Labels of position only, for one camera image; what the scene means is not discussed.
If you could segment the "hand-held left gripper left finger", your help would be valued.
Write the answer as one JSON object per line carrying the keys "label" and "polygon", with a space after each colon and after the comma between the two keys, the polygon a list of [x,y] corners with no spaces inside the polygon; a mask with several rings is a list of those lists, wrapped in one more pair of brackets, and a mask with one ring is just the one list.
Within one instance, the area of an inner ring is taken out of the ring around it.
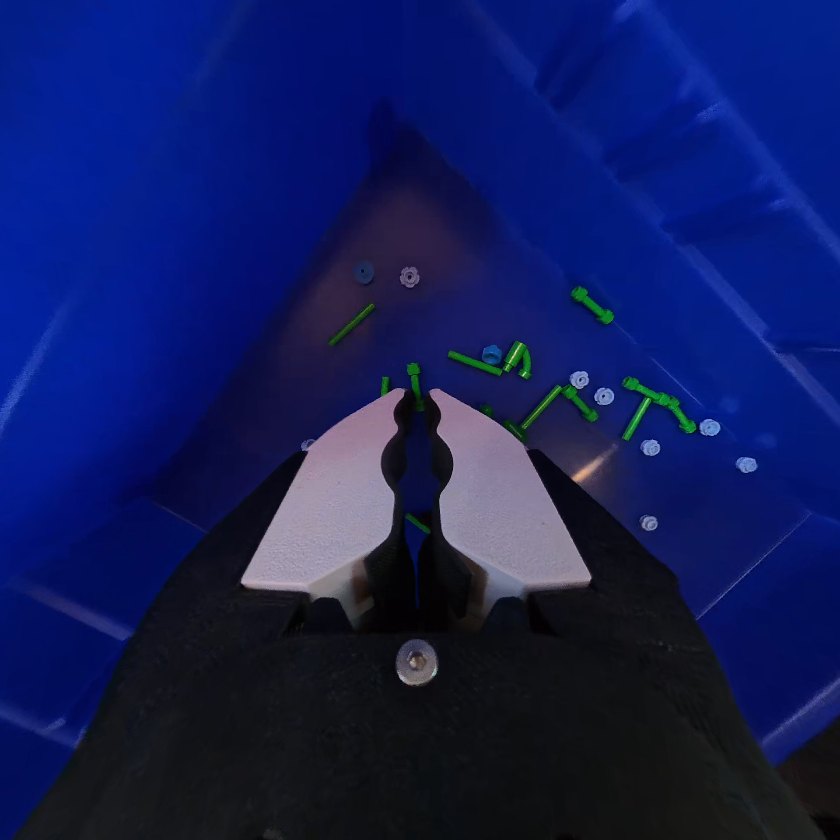
{"label": "hand-held left gripper left finger", "polygon": [[304,459],[242,576],[253,592],[337,600],[353,628],[375,608],[368,560],[382,553],[399,509],[382,465],[403,431],[404,389],[382,395],[324,432]]}

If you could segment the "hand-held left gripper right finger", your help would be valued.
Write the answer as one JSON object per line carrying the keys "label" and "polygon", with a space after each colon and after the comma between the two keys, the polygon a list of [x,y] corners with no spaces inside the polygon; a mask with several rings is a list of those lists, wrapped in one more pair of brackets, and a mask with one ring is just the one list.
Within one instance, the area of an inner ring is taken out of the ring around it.
{"label": "hand-held left gripper right finger", "polygon": [[448,623],[475,631],[501,599],[588,587],[592,574],[526,446],[440,389],[427,395],[426,419],[434,574]]}

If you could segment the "blue plastic bin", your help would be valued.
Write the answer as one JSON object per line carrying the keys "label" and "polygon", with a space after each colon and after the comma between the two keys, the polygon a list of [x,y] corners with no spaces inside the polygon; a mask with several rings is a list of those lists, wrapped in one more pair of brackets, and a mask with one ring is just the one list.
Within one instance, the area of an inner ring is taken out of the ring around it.
{"label": "blue plastic bin", "polygon": [[779,763],[838,718],[838,2],[2,2],[2,838],[178,561],[378,396],[343,324],[562,283],[721,424],[543,451]]}

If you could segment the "scattered green lego stems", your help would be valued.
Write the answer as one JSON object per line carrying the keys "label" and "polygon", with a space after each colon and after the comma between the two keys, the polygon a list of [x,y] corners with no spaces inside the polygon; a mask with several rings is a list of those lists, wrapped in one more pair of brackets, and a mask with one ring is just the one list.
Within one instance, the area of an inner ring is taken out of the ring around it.
{"label": "scattered green lego stems", "polygon": [[[382,377],[383,395],[403,383],[395,371],[405,356],[404,377],[416,411],[422,412],[427,393],[440,387],[526,448],[555,448],[574,478],[586,480],[615,449],[632,441],[639,449],[651,438],[637,431],[650,413],[668,417],[655,422],[658,432],[698,434],[698,422],[677,395],[636,376],[617,376],[625,365],[620,351],[631,347],[613,321],[613,313],[582,287],[572,292],[564,284],[499,287],[464,290],[428,304],[413,298],[400,317],[391,306],[368,302],[328,345],[351,342],[360,350],[367,340],[375,358],[391,365]],[[499,366],[480,360],[490,344],[505,354]],[[579,392],[569,383],[574,371],[588,371],[591,378]],[[602,386],[616,395],[609,406],[593,401]]]}

